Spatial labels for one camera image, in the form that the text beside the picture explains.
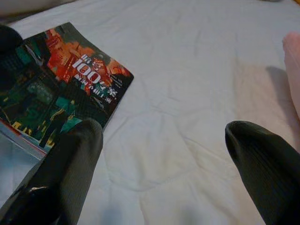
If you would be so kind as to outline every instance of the book cover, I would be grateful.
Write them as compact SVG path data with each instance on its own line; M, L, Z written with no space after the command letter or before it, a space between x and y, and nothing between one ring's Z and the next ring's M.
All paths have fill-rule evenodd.
M66 23L24 40L0 60L0 131L37 158L85 118L103 128L133 80Z

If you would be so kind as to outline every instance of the bed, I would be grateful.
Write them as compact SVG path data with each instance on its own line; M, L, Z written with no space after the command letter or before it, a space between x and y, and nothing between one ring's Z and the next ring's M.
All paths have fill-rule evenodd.
M11 25L71 22L135 76L104 132L79 225L264 224L225 146L249 120L300 150L282 38L292 0L79 0ZM37 160L0 139L0 206Z

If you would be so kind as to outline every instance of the pink object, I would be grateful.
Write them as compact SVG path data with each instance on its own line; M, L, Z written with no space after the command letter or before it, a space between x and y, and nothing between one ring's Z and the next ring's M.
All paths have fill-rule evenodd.
M283 49L292 101L300 118L300 34L288 33L283 39Z

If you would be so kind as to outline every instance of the illustrated cover art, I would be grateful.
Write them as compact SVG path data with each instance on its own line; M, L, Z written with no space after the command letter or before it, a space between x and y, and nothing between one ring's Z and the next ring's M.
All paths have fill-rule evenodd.
M10 74L0 85L0 130L38 158L85 118L104 128L133 80L71 23L24 40L0 67Z

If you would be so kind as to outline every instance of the book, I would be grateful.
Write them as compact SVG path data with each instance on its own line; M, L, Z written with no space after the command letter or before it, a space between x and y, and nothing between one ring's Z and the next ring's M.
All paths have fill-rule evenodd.
M0 132L38 159L85 118L105 128L134 78L69 22L25 39L0 68Z

